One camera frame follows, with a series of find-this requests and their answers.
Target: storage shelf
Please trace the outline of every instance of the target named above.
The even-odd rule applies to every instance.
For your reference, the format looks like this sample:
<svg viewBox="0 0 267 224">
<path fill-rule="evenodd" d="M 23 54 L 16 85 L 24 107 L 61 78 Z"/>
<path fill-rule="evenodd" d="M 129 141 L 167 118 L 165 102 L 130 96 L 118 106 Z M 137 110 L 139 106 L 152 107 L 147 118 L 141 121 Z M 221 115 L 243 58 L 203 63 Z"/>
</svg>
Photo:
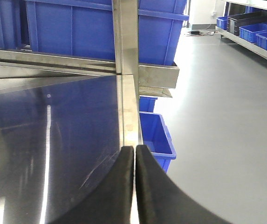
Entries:
<svg viewBox="0 0 267 224">
<path fill-rule="evenodd" d="M 226 38 L 240 44 L 241 46 L 249 49 L 250 51 L 262 56 L 263 58 L 267 59 L 267 51 L 263 48 L 260 48 L 259 46 L 253 44 L 253 43 L 250 43 L 238 36 L 235 36 L 234 34 L 231 34 L 219 27 L 216 27 L 216 30 L 223 36 L 225 36 Z"/>
<path fill-rule="evenodd" d="M 265 0 L 223 0 L 223 1 L 267 10 L 267 1 Z"/>
</svg>

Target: wall outlet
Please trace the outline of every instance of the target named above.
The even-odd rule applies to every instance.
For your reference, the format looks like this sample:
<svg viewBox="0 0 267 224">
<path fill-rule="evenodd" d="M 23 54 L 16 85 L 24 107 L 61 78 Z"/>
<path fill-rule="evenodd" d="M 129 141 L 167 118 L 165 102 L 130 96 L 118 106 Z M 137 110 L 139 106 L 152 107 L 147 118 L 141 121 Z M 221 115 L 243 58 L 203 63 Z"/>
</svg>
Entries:
<svg viewBox="0 0 267 224">
<path fill-rule="evenodd" d="M 213 12 L 211 13 L 211 16 L 212 16 L 213 19 L 215 19 L 215 18 L 217 17 L 217 12 L 216 12 L 216 11 L 213 11 Z"/>
</svg>

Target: black crate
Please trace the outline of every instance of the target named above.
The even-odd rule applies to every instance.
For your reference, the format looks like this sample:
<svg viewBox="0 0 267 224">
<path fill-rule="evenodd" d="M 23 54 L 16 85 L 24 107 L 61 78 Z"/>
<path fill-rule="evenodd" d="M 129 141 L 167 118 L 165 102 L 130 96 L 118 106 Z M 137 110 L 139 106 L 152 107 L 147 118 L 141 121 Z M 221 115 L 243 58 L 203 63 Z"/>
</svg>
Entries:
<svg viewBox="0 0 267 224">
<path fill-rule="evenodd" d="M 239 36 L 239 27 L 267 22 L 267 11 L 232 15 L 227 18 L 227 31 Z"/>
</svg>

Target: epoxy floor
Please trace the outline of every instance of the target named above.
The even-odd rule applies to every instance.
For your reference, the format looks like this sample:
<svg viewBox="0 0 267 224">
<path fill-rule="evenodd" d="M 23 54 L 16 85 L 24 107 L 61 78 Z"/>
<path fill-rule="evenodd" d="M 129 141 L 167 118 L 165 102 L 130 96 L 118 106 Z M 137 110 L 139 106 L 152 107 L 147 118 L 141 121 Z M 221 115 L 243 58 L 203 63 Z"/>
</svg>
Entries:
<svg viewBox="0 0 267 224">
<path fill-rule="evenodd" d="M 267 60 L 220 35 L 180 39 L 173 98 L 160 98 L 177 159 L 168 175 L 233 224 L 267 224 Z"/>
</svg>

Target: stainless steel shelf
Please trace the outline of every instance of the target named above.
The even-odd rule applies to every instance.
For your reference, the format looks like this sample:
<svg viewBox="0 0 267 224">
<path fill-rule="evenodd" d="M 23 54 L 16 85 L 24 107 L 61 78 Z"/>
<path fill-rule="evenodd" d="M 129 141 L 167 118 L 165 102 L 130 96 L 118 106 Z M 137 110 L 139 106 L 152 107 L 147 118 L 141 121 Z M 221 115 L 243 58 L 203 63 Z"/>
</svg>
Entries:
<svg viewBox="0 0 267 224">
<path fill-rule="evenodd" d="M 267 59 L 267 51 L 263 48 L 258 47 L 257 45 L 250 43 L 238 36 L 235 36 L 234 34 L 231 34 L 219 27 L 216 27 L 216 30 L 223 36 L 225 36 L 226 38 L 240 44 L 241 46 L 249 49 L 250 51 L 262 56 L 263 58 Z"/>
<path fill-rule="evenodd" d="M 141 63 L 138 65 L 139 85 L 175 88 L 179 71 L 176 64 L 166 66 Z M 0 50 L 0 78 L 97 77 L 116 74 L 116 64 L 113 61 Z"/>
<path fill-rule="evenodd" d="M 265 0 L 224 0 L 224 1 L 267 10 L 267 1 Z"/>
</svg>

